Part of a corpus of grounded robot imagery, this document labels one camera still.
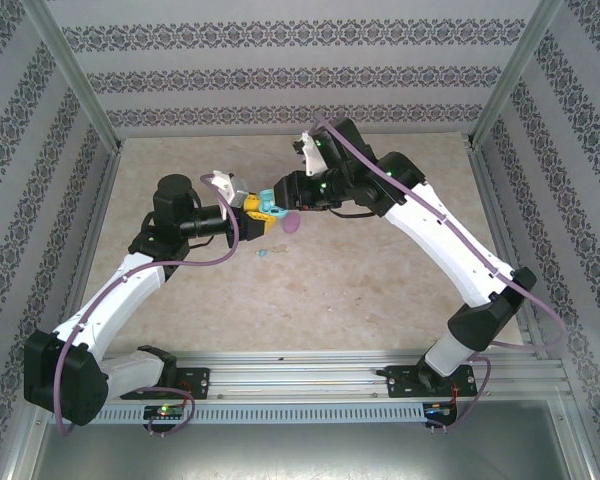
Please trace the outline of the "blue earbud charging case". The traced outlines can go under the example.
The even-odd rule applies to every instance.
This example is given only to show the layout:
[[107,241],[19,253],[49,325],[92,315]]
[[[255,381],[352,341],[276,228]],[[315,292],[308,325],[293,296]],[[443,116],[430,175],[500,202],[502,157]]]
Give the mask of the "blue earbud charging case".
[[258,210],[265,214],[275,218],[284,218],[288,211],[276,204],[275,194],[273,189],[265,189],[259,192],[257,195],[259,205]]

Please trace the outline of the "grey metal panel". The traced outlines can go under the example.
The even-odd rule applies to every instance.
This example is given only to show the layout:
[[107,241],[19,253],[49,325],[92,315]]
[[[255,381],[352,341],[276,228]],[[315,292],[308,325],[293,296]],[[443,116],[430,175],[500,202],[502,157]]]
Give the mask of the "grey metal panel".
[[33,480],[575,480],[538,430],[498,440],[419,425],[139,427],[49,433]]

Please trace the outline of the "aluminium side rail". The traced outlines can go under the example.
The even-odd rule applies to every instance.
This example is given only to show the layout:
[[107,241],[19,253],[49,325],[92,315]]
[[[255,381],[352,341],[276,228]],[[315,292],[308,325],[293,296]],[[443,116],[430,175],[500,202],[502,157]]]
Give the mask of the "aluminium side rail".
[[57,339],[54,334],[55,328],[70,319],[81,308],[122,153],[123,147],[120,147],[117,153],[112,154],[102,173],[100,188],[94,199],[88,229],[84,232],[82,249],[77,256],[69,291],[51,331],[53,340]]
[[[498,257],[509,265],[517,267],[518,261],[513,244],[508,235],[505,219],[502,214],[496,192],[494,190],[485,160],[479,150],[467,150],[472,173],[493,238]],[[533,304],[526,301],[516,315],[521,338],[525,346],[544,344],[543,334],[535,316]]]

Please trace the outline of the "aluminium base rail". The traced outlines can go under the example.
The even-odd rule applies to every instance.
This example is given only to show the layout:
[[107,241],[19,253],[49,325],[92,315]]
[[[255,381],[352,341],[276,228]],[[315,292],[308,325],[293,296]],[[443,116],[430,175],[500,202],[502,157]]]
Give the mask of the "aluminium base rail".
[[[386,380],[375,372],[413,365],[420,350],[179,352],[183,367],[210,370],[210,403],[326,403],[389,399]],[[493,348],[484,401],[571,399],[560,360]]]

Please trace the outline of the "aluminium frame post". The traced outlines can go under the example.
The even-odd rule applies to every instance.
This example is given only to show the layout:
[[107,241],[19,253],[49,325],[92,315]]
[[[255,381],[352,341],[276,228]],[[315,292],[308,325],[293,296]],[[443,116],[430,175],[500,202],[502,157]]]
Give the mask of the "aluminium frame post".
[[469,145],[476,149],[488,136],[509,95],[521,78],[534,51],[552,24],[565,0],[539,0],[520,40],[510,56],[494,90],[468,135]]
[[62,29],[54,19],[46,0],[20,1],[100,139],[108,150],[117,152],[122,141],[116,134]]

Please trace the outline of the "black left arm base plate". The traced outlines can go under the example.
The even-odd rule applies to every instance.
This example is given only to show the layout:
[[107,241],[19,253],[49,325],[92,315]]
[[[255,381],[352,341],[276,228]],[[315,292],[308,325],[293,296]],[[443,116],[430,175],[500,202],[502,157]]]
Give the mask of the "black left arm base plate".
[[[178,390],[188,391],[195,400],[205,400],[210,384],[210,370],[208,368],[177,368],[173,380],[165,386]],[[183,400],[182,394],[173,392],[139,392],[133,391],[121,396],[123,400]]]

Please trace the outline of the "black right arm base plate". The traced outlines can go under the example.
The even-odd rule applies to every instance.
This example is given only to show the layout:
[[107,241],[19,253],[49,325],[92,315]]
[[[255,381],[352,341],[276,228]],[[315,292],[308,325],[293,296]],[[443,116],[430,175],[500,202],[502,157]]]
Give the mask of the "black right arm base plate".
[[390,365],[375,372],[386,380],[390,398],[475,397],[477,385],[469,365],[460,365],[450,376],[427,376],[416,365]]

